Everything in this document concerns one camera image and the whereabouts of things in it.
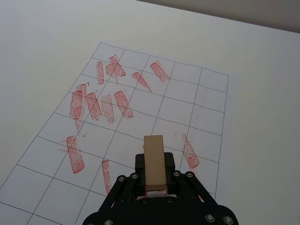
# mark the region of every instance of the grid paper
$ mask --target grid paper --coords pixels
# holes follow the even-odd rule
[[[145,135],[163,135],[176,169],[215,198],[227,86],[226,74],[100,43],[1,186],[1,220],[81,225],[134,172]]]

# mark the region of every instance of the white table surface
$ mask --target white table surface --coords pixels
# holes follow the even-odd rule
[[[240,224],[300,223],[300,34],[133,0],[0,3],[0,185],[101,40],[236,76],[217,201]]]

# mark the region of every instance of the black metal bracket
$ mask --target black metal bracket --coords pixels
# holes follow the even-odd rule
[[[144,154],[135,157],[135,173],[117,178],[98,212],[83,225],[238,225],[234,213],[218,205],[193,172],[175,170],[173,154],[165,152],[168,194],[177,197],[145,196]]]

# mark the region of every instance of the gray wall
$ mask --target gray wall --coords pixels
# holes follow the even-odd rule
[[[300,0],[142,0],[300,33]]]

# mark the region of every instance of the wooden block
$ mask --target wooden block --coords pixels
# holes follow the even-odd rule
[[[146,191],[166,190],[162,135],[144,136]]]

